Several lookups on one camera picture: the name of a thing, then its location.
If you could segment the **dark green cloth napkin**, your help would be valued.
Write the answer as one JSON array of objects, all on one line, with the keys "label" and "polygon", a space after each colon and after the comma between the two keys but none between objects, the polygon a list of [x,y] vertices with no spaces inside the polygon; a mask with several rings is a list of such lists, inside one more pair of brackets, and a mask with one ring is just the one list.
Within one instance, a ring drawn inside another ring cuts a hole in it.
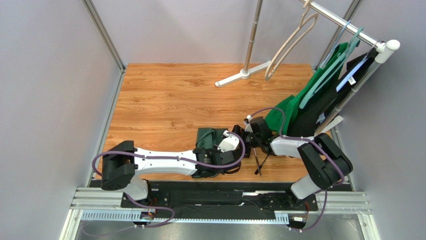
[{"label": "dark green cloth napkin", "polygon": [[195,166],[196,172],[191,176],[193,179],[214,178],[219,174],[232,174],[240,167],[239,164],[227,167],[216,168],[217,166],[233,164],[239,157],[239,153],[233,151],[221,152],[218,146],[225,139],[223,135],[226,128],[210,128],[204,127],[197,130],[197,137],[195,142],[195,153],[197,161],[214,165],[215,167],[206,167],[197,164]]}]

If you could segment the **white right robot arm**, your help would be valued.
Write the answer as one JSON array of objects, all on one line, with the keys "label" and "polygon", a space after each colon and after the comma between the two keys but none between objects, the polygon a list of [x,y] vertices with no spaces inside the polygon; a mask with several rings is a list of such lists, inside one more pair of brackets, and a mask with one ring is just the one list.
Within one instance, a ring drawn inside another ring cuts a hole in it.
[{"label": "white right robot arm", "polygon": [[293,137],[274,133],[263,117],[252,118],[245,127],[235,125],[248,149],[260,148],[269,156],[287,156],[302,160],[307,175],[294,182],[287,190],[291,200],[303,200],[326,191],[344,181],[353,171],[349,158],[326,133],[311,137]]}]

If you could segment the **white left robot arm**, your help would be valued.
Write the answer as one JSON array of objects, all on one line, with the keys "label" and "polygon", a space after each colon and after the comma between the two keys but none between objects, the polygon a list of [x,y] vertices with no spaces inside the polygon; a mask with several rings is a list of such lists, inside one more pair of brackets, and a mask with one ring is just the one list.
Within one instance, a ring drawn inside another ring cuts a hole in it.
[{"label": "white left robot arm", "polygon": [[101,189],[122,190],[134,200],[149,196],[146,174],[180,174],[194,179],[238,171],[246,147],[235,133],[226,131],[218,146],[197,147],[181,152],[153,151],[136,148],[134,141],[125,140],[96,156],[102,159]]}]

